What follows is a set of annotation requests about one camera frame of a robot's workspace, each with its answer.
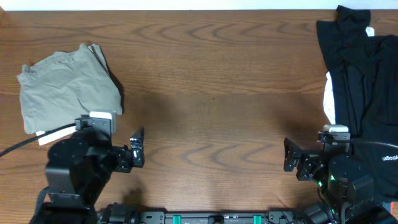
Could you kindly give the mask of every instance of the black garment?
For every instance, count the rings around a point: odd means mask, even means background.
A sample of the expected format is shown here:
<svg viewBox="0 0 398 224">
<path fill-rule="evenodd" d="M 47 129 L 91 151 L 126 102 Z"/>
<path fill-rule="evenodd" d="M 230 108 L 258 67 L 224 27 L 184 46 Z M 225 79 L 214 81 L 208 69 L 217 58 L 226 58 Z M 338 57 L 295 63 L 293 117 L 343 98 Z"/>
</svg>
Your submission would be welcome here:
<svg viewBox="0 0 398 224">
<path fill-rule="evenodd" d="M 336 124 L 349 127 L 354 138 L 398 144 L 398 37 L 368 37 L 370 11 L 338 6 L 336 22 L 317 22 L 323 58 L 330 71 Z M 397 149 L 355 144 L 372 170 L 376 193 L 398 200 Z"/>
</svg>

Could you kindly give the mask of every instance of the wooden tabletop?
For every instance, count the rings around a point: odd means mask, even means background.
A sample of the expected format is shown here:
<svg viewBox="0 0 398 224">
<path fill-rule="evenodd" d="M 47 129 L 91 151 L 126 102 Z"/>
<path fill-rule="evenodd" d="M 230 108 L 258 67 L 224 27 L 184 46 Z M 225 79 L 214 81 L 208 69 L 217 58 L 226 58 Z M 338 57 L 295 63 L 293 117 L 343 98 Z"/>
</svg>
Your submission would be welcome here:
<svg viewBox="0 0 398 224">
<path fill-rule="evenodd" d="M 320 147 L 327 72 L 315 22 L 334 11 L 97 11 L 0 14 L 0 147 L 24 132 L 16 75 L 55 51 L 100 44 L 124 98 L 113 144 L 146 128 L 146 164 L 114 173 L 96 208 L 304 207 L 316 186 L 284 172 L 283 140 Z M 397 11 L 372 11 L 398 35 Z M 27 223 L 47 186 L 37 142 L 0 159 L 0 223 Z"/>
</svg>

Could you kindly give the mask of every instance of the gray cloth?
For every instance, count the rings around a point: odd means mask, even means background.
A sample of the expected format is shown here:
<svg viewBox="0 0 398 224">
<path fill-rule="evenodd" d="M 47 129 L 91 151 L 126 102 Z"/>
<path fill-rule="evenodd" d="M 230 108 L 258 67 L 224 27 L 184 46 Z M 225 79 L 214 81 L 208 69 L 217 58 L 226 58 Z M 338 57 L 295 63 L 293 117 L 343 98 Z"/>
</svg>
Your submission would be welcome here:
<svg viewBox="0 0 398 224">
<path fill-rule="evenodd" d="M 25 132 L 49 131 L 94 110 L 122 113 L 121 97 L 109 77 L 99 45 L 55 52 L 17 76 Z"/>
</svg>

